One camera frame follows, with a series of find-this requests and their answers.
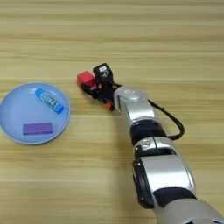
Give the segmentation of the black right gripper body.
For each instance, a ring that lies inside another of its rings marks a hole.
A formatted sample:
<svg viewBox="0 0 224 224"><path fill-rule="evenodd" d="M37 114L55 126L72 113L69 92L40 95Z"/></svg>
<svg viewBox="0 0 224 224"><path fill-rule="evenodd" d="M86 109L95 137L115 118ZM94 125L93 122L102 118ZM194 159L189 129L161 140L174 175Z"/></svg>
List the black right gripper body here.
<svg viewBox="0 0 224 224"><path fill-rule="evenodd" d="M101 102L114 102L115 91L121 86L113 81L99 82L92 80L88 83L90 94Z"/></svg>

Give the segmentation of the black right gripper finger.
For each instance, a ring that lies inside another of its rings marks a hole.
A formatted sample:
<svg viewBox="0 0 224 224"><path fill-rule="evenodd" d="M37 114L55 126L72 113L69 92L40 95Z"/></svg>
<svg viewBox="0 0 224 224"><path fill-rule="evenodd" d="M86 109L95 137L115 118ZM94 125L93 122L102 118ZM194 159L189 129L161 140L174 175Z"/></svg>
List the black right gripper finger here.
<svg viewBox="0 0 224 224"><path fill-rule="evenodd" d="M95 97L96 90L93 87L90 87L87 84L81 84L80 87L87 95Z"/></svg>

